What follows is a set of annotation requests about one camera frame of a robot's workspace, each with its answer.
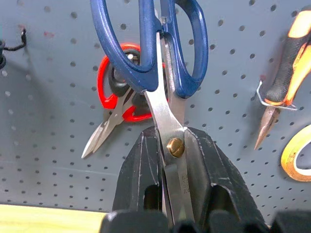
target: scissors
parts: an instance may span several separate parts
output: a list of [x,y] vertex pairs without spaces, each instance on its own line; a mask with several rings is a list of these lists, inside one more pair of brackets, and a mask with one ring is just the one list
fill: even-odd
[[[134,49],[139,52],[140,48],[138,45],[126,43],[121,44],[123,50]],[[104,93],[104,77],[105,72],[109,66],[109,59],[105,56],[100,64],[97,78],[97,89],[99,94],[99,99],[106,109],[114,109],[110,118],[106,122],[102,122],[94,131],[92,136],[89,138],[84,151],[82,153],[83,159],[87,158],[92,153],[96,152],[98,148],[104,143],[104,141],[111,134],[113,129],[121,124],[123,121],[127,122],[139,122],[146,119],[150,119],[151,113],[145,113],[141,115],[135,115],[136,106],[132,105],[132,99],[135,93],[129,94],[131,88],[125,89],[125,93],[122,93],[121,96],[117,96],[112,93],[109,97],[105,96]]]
[[[154,1],[139,0],[141,52],[138,66],[131,63],[122,52],[105,0],[91,0],[90,3],[94,26],[103,50],[134,91],[145,95],[159,132],[164,174],[162,196],[165,205],[162,206],[162,211],[173,224],[181,219],[194,220],[183,122],[185,100],[199,88],[207,70],[208,43],[203,11],[196,0],[160,0],[160,22]],[[183,59],[175,3],[186,12],[193,30],[195,58],[192,75],[187,72]],[[165,51],[169,103],[164,90],[161,42]]]

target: tape roll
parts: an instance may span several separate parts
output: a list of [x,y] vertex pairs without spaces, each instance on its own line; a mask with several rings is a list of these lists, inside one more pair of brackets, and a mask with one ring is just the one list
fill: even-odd
[[300,169],[297,167],[297,157],[304,147],[311,142],[311,125],[299,131],[286,145],[281,164],[284,171],[294,180],[311,181],[311,169]]

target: blue-handled scissors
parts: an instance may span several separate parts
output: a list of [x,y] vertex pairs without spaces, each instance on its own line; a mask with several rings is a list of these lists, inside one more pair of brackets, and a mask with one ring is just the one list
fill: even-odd
[[[123,53],[112,29],[105,0],[90,0],[95,29],[110,62],[136,91],[145,95],[162,145],[164,193],[167,215],[173,224],[194,219],[187,175],[187,146],[184,141],[185,99],[192,96],[205,77],[208,61],[207,29],[203,11],[196,0],[161,0],[161,22],[153,0],[138,0],[140,29],[140,66]],[[194,69],[187,72],[181,50],[177,3],[188,15],[194,38]],[[162,54],[165,51],[169,104],[165,97]]]

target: red scissor handle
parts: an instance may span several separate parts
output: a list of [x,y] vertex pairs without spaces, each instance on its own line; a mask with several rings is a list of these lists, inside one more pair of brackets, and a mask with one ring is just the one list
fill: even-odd
[[[139,45],[132,44],[132,43],[121,44],[121,48],[122,50],[135,49],[140,52]],[[99,99],[103,107],[107,109],[114,109],[118,102],[118,96],[116,96],[115,94],[111,94],[108,98],[106,98],[104,94],[104,75],[105,75],[106,69],[108,68],[108,65],[109,65],[109,58],[105,56],[102,59],[102,62],[98,69],[97,90],[98,90]],[[123,119],[127,122],[138,122],[138,121],[150,119],[152,117],[151,113],[142,114],[139,116],[134,115],[135,110],[136,110],[136,107],[131,106],[122,115]]]

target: wooden surface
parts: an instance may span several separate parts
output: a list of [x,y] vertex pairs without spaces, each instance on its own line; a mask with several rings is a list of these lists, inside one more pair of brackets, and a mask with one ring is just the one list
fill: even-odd
[[0,205],[0,232],[97,233],[105,213]]

